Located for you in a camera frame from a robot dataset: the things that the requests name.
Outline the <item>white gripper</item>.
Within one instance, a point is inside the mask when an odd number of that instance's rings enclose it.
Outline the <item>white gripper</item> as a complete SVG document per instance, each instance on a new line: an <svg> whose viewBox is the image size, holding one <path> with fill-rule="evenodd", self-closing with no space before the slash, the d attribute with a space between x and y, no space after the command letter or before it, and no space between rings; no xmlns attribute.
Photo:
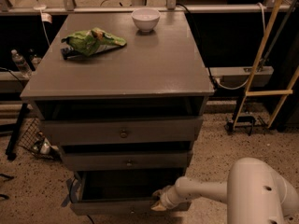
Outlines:
<svg viewBox="0 0 299 224"><path fill-rule="evenodd" d="M175 186L166 186L153 192L153 197L158 201L150 208L152 211L163 212L177 207L181 203L186 203L187 199L181 197Z"/></svg>

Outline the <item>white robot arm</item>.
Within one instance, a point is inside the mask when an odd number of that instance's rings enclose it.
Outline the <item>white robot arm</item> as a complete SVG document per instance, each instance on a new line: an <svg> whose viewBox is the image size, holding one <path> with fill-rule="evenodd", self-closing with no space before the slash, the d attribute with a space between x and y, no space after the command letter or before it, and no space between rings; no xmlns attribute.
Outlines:
<svg viewBox="0 0 299 224"><path fill-rule="evenodd" d="M173 209L181 203L208 198L227 205L228 224L284 224L299 211L299 195L292 184L267 163L242 158L224 182L202 182L187 176L154 192L153 211Z"/></svg>

